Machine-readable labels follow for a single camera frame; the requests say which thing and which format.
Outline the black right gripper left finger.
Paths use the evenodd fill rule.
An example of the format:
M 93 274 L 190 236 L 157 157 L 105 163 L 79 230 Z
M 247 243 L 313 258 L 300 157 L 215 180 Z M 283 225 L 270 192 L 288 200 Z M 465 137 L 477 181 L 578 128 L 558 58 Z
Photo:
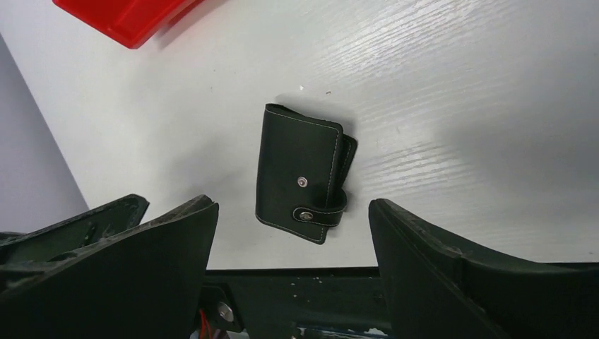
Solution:
M 1 271 L 1 337 L 189 338 L 218 216 L 200 195 L 142 219 L 118 267 Z

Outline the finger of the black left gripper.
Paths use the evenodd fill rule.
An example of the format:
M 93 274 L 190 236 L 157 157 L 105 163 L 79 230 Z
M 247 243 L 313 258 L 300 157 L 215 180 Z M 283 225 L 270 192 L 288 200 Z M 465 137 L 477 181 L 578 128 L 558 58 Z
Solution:
M 148 207 L 144 197 L 129 194 L 41 230 L 7 236 L 1 240 L 1 271 L 125 265 L 130 253 L 122 247 Z

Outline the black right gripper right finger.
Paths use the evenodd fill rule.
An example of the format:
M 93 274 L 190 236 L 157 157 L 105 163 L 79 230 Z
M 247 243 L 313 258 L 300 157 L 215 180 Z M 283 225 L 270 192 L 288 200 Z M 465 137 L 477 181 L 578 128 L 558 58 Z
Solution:
M 368 216 L 397 338 L 598 337 L 596 262 L 517 258 L 384 198 Z

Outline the black leather card holder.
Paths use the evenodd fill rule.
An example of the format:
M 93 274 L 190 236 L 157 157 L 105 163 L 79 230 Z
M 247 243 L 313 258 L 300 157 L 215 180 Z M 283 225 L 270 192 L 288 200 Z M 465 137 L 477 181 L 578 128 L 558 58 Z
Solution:
M 315 244 L 340 224 L 357 140 L 341 124 L 265 106 L 256 180 L 256 219 Z

